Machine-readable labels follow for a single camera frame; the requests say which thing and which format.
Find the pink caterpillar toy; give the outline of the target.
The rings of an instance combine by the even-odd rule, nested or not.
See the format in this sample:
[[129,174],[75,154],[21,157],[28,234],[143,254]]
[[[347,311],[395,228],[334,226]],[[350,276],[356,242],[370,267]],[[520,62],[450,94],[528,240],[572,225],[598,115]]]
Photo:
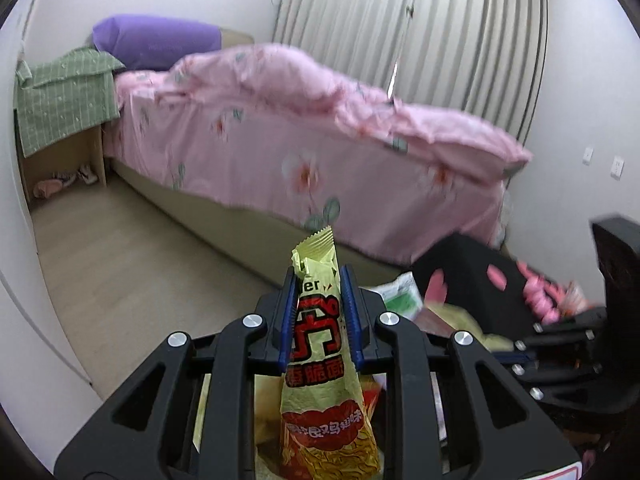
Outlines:
[[529,269],[524,261],[518,260],[516,266],[526,278],[523,287],[525,303],[538,318],[538,321],[542,325],[558,322],[561,318],[560,304],[566,295],[565,289],[555,282],[549,281],[544,275]]

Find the sneaker under nightstand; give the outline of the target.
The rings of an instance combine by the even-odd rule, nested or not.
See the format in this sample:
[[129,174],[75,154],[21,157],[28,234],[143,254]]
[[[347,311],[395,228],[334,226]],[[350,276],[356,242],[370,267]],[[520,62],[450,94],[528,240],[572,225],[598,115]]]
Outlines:
[[99,181],[99,177],[89,165],[81,165],[77,170],[77,177],[84,182],[85,185],[94,185]]

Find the black table cloth pink spots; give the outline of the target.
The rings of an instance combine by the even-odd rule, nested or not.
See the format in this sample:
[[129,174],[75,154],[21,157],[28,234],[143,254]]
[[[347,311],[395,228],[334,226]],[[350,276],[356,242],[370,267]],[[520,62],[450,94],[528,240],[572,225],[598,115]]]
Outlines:
[[[515,340],[533,335],[536,324],[551,326],[542,325],[525,303],[526,278],[518,270],[517,261],[472,237],[454,233],[416,260],[411,272],[427,301],[462,308],[485,334]],[[566,292],[558,322],[592,308],[575,282],[567,286],[555,284]]]

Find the beige headboard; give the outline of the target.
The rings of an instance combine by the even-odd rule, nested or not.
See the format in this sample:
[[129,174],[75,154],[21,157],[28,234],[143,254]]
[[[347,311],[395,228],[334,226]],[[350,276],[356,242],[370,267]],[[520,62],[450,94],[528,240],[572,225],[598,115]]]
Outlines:
[[229,49],[239,46],[248,46],[254,44],[255,40],[245,32],[237,32],[236,30],[222,28],[221,32],[221,49]]

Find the wooden nightstand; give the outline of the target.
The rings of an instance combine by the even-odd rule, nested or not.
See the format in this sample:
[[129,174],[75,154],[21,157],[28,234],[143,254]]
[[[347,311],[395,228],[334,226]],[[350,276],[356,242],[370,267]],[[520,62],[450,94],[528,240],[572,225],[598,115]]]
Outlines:
[[16,143],[18,168],[28,204],[34,199],[34,188],[39,181],[50,178],[55,172],[76,171],[82,165],[93,170],[100,185],[107,184],[101,126],[72,134],[28,157],[22,153],[19,136]]

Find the gold noodle snack bag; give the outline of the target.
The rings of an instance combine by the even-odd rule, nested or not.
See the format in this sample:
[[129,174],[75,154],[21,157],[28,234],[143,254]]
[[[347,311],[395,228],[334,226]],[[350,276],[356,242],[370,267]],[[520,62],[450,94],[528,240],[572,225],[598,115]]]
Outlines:
[[292,251],[302,282],[281,396],[285,479],[370,479],[381,468],[346,332],[332,229]]

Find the white wall socket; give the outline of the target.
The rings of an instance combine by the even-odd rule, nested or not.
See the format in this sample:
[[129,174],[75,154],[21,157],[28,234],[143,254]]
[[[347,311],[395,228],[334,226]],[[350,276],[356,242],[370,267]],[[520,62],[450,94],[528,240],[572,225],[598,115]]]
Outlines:
[[615,180],[620,180],[623,175],[625,161],[620,156],[615,156],[612,161],[610,175]]

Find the pink floral bed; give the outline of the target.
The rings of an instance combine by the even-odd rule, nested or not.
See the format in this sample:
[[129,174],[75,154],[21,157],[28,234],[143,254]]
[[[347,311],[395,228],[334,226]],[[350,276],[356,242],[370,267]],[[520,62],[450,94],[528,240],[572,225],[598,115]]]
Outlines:
[[115,91],[116,174],[273,282],[323,228],[371,284],[451,233],[491,244],[506,180],[532,158],[482,118],[392,99],[280,44],[122,73]]

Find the green checkered cloth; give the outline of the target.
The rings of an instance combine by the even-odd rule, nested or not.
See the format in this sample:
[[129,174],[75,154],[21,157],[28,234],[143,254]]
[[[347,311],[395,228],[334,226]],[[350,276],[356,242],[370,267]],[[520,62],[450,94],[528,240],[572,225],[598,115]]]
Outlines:
[[38,65],[17,64],[14,106],[24,157],[119,116],[113,55],[79,48]]

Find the beige curtain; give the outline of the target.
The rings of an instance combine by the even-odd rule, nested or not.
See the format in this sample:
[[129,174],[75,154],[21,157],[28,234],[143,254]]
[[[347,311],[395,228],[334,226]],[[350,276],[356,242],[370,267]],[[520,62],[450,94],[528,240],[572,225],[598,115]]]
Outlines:
[[524,141],[548,0],[281,0],[273,39],[407,103],[463,110]]

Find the green plastic bottle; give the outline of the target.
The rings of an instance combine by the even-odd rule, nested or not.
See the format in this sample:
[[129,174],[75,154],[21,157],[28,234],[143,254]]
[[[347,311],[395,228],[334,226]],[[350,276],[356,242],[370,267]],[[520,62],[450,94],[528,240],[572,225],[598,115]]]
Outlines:
[[411,272],[400,274],[390,283],[371,287],[371,290],[382,297],[387,310],[411,321],[423,308],[424,299]]

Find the white wall switch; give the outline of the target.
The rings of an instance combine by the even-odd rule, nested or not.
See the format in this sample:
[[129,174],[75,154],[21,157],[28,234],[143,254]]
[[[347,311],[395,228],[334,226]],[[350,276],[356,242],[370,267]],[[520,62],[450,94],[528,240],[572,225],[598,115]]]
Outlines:
[[590,165],[591,164],[593,152],[594,152],[594,149],[593,149],[592,146],[587,146],[585,148],[584,154],[582,155],[582,162],[585,165]]

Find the yellow trash bag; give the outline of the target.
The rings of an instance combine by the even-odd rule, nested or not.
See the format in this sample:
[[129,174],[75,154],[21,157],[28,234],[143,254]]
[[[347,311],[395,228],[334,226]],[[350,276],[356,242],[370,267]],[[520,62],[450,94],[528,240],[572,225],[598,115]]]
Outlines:
[[[455,330],[466,330],[489,351],[513,350],[512,341],[499,335],[484,334],[472,315],[462,308],[449,304],[428,302],[425,308],[410,316],[427,333],[448,337]],[[283,387],[283,376],[270,377],[258,375],[255,378],[255,408],[254,408],[254,437],[257,446],[256,451],[256,479],[310,479],[308,470],[291,456],[288,464],[284,464],[281,452],[280,404]],[[366,408],[370,422],[372,417],[382,415],[382,408],[378,408],[383,401],[379,401],[380,393],[386,386],[384,374],[373,376],[360,376],[360,385],[363,392],[364,407]],[[193,444],[200,452],[203,422],[205,416],[206,400],[210,388],[210,374],[205,375],[204,386],[198,400],[198,414],[196,415]],[[381,470],[371,479],[382,479],[383,456],[382,440],[384,432],[384,420],[381,422],[383,429],[375,429],[376,443],[378,444],[378,457]]]

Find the pink slipper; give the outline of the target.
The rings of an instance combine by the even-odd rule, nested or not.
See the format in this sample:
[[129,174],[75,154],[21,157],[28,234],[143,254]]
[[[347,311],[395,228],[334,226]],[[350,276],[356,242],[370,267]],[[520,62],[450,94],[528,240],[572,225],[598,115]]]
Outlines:
[[37,200],[48,200],[55,194],[58,194],[64,188],[64,184],[61,180],[58,179],[48,179],[38,181],[34,189],[32,190],[32,195]]

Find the purple pillow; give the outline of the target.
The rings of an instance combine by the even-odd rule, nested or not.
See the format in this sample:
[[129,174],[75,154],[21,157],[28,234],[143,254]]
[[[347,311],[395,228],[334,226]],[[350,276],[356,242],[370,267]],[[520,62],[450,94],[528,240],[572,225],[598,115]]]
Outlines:
[[116,14],[93,26],[92,42],[127,70],[164,72],[186,55],[220,50],[222,33],[216,25],[182,18]]

